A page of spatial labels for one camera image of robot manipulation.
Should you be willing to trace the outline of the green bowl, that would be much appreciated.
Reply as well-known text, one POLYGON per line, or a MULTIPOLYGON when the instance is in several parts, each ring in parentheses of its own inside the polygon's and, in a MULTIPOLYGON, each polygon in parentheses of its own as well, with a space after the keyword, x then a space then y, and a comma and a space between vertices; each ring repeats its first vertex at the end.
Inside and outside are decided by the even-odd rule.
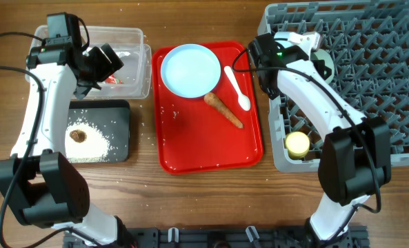
POLYGON ((322 60, 325 62, 326 73, 323 78, 327 84, 330 84, 335 75, 335 65, 330 54, 323 49, 319 49, 316 52, 311 52, 310 58, 313 61, 322 60))

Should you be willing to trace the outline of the red snack wrapper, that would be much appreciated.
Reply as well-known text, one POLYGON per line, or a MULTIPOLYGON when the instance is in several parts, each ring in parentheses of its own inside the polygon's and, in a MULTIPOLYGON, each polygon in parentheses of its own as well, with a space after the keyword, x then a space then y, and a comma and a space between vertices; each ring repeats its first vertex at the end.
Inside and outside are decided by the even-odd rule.
POLYGON ((108 84, 122 84, 122 81, 120 79, 118 79, 117 77, 111 75, 105 80, 105 83, 108 83, 108 84))

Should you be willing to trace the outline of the white napkin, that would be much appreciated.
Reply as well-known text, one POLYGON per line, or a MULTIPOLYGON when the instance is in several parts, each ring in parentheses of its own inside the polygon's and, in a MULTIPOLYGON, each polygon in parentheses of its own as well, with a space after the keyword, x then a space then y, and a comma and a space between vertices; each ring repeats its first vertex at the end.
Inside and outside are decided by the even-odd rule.
POLYGON ((125 58, 125 57, 130 56, 130 53, 129 53, 129 52, 116 52, 116 55, 117 55, 120 59, 122 59, 122 58, 125 58))

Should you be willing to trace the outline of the brown food lump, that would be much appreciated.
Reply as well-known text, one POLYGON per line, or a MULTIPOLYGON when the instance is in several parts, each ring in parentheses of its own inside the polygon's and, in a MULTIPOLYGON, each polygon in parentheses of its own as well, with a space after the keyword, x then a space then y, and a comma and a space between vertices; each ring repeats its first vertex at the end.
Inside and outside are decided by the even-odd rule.
POLYGON ((76 143, 82 143, 87 138, 87 134, 83 130, 72 130, 69 136, 76 143))

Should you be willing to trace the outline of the yellow plastic cup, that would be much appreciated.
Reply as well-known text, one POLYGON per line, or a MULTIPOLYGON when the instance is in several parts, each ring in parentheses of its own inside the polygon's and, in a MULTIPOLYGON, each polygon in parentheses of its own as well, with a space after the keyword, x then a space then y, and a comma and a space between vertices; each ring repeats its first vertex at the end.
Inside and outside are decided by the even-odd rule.
POLYGON ((291 132, 286 136, 284 145, 291 159, 301 159, 308 154, 310 140, 303 132, 291 132))

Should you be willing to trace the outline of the white rice pile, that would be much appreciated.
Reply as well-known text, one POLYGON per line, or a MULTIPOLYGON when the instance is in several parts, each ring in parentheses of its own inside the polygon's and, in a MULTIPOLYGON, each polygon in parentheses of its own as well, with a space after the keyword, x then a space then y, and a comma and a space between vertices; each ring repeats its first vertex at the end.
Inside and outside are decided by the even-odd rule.
POLYGON ((101 126, 80 120, 70 121, 66 128, 65 149, 66 157, 71 163, 106 162, 107 155, 114 149, 113 134, 101 130, 101 126), (87 138, 82 143, 74 142, 69 133, 72 130, 83 130, 87 138))

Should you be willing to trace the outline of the white plastic spoon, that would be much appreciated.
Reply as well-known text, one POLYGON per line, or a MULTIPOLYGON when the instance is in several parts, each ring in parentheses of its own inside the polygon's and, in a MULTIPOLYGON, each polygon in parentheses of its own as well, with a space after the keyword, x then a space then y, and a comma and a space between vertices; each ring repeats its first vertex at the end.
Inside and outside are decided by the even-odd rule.
POLYGON ((241 107, 242 110, 246 112, 249 111, 251 108, 250 99, 241 92, 241 89, 239 87, 239 84, 237 82, 237 79, 235 77, 233 70, 231 69, 230 66, 225 66, 223 70, 226 76, 228 77, 229 82, 233 86, 235 92, 237 93, 237 96, 238 96, 237 100, 238 100, 239 106, 241 107))

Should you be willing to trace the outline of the light blue plate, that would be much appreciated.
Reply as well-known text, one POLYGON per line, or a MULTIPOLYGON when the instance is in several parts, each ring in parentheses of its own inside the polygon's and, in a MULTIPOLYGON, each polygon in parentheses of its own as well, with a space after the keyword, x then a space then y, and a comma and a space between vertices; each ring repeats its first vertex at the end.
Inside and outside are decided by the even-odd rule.
POLYGON ((198 44, 173 48, 161 62, 163 84, 173 94, 195 99, 211 92, 221 78, 221 64, 216 54, 198 44))

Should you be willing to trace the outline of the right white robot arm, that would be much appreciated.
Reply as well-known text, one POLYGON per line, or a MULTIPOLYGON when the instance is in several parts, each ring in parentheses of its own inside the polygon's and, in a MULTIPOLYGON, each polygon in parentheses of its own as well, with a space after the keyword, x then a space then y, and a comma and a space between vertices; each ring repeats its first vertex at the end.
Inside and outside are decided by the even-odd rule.
POLYGON ((318 32, 261 34, 243 50, 261 89, 295 102, 318 131, 323 147, 318 178, 323 196, 306 220, 301 247, 329 247, 350 241, 348 224, 359 209, 381 211, 381 187, 392 178, 390 130, 380 117, 350 106, 327 83, 332 70, 312 59, 322 44, 318 32))

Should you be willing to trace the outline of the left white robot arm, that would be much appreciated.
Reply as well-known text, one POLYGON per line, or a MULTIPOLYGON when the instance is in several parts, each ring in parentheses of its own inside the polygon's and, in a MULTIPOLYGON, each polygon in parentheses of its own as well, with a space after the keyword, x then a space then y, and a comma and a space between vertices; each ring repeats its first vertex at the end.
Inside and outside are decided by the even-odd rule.
POLYGON ((0 161, 0 245, 11 211, 18 223, 68 232, 91 247, 136 247, 121 219, 90 202, 88 184, 66 158, 65 134, 72 98, 121 69, 108 44, 91 47, 85 23, 60 12, 47 17, 48 37, 30 50, 23 73, 30 91, 21 133, 10 157, 0 161))

